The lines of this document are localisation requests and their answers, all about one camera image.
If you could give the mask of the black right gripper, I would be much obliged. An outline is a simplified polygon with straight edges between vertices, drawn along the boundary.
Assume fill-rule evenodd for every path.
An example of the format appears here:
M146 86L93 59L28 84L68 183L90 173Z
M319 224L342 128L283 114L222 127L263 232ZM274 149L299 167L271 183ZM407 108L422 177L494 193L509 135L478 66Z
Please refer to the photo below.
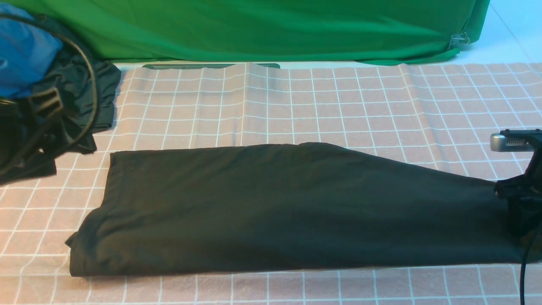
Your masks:
M541 185L541 149L534 151L523 174L496 182L494 187L496 195L500 199L508 197L509 230L514 237L523 237L540 226L542 221L542 199L536 196L541 194ZM521 197L509 197L510 195L519 195Z

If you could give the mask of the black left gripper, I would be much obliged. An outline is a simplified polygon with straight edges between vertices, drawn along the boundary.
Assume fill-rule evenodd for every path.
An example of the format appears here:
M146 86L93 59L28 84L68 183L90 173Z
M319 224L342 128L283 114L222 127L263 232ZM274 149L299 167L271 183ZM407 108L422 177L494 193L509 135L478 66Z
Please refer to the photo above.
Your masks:
M56 174L54 152L61 146L64 114L56 88L20 99L1 99L2 185Z

